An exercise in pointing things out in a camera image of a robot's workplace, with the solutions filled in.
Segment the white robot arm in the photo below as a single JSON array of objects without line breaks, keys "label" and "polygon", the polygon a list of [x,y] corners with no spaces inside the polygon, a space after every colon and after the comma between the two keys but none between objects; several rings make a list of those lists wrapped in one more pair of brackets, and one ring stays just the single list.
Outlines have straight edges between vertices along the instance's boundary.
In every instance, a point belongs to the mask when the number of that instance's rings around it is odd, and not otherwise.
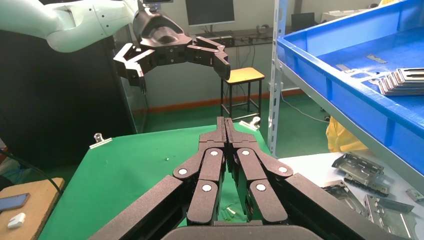
[{"label": "white robot arm", "polygon": [[157,66],[195,63],[230,78],[224,45],[192,39],[154,4],[173,0],[80,0],[43,5],[38,0],[0,0],[0,30],[46,39],[70,53],[112,36],[132,23],[137,44],[127,43],[113,58],[118,75],[146,90],[144,74]]},{"label": "white robot arm", "polygon": [[81,0],[43,5],[1,0],[0,30],[46,39],[58,52],[82,49],[133,22],[138,0]]}]

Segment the blue plastic tray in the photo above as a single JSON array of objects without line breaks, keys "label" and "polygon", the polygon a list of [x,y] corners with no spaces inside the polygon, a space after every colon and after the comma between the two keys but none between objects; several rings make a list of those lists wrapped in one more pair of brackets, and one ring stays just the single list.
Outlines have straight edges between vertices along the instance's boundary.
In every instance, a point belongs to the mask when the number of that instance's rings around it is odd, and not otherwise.
[{"label": "blue plastic tray", "polygon": [[[278,58],[380,143],[424,174],[424,96],[380,94],[369,79],[424,67],[424,0],[404,0],[278,39]],[[374,55],[386,63],[369,59]],[[352,75],[338,69],[356,69]]]}]

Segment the floor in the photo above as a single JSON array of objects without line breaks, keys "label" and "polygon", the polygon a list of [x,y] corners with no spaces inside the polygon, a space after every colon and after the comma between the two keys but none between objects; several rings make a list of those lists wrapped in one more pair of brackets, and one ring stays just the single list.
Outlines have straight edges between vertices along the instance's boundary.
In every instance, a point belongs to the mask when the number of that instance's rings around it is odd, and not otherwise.
[{"label": "floor", "polygon": [[[326,113],[321,111],[317,105],[307,95],[296,95],[284,98],[294,107],[317,119],[324,119]],[[268,112],[269,99],[262,101],[260,132],[267,141],[268,136]],[[192,109],[168,111],[161,113],[149,113],[146,119],[144,131],[146,133],[166,131],[172,129],[192,128],[206,125],[215,125],[219,115],[219,106],[205,106]],[[247,114],[247,107],[241,106],[234,110],[234,117]],[[286,103],[280,103],[278,119],[278,138],[276,143],[276,156],[287,158],[311,154],[328,153],[327,124],[313,120],[302,115],[297,110],[291,108]],[[71,180],[78,166],[64,166],[58,168],[42,169],[51,178],[61,177],[65,180],[65,187]],[[17,174],[10,179],[15,183],[28,183],[45,179],[42,175],[34,171],[26,170],[21,176]]]}]

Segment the chair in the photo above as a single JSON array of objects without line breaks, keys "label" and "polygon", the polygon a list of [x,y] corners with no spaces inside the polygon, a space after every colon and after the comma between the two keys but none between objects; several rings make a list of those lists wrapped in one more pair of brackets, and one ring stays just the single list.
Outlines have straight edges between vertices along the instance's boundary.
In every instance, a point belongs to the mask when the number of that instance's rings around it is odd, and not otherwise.
[{"label": "chair", "polygon": [[[249,117],[255,117],[259,116],[261,117],[261,101],[262,101],[262,80],[265,78],[265,76],[258,72],[253,67],[246,67],[246,68],[240,68],[231,70],[230,76],[228,80],[224,80],[221,78],[221,117],[224,116],[224,110],[229,115],[229,117],[233,120],[240,120],[245,119]],[[258,104],[256,104],[253,99],[251,99],[251,83],[253,82],[259,82],[259,99]],[[229,104],[228,106],[224,105],[224,83],[228,85],[229,88]],[[240,85],[240,84],[248,84],[247,87],[247,102],[242,102],[238,104],[233,105],[233,86],[234,85]],[[247,105],[247,111],[250,111],[250,105],[253,105],[257,108],[258,113],[253,113],[241,117],[233,118],[233,108],[238,106]]]}]

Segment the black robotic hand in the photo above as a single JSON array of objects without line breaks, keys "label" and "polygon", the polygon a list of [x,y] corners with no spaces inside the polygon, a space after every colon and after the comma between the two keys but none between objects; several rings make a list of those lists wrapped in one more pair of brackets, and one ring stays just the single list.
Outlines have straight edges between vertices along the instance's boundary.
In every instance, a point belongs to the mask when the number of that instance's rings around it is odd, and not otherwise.
[{"label": "black robotic hand", "polygon": [[119,76],[146,91],[144,74],[156,66],[190,62],[213,67],[220,78],[230,78],[225,46],[203,37],[193,40],[160,10],[141,8],[133,32],[139,46],[127,43],[114,57]]}]

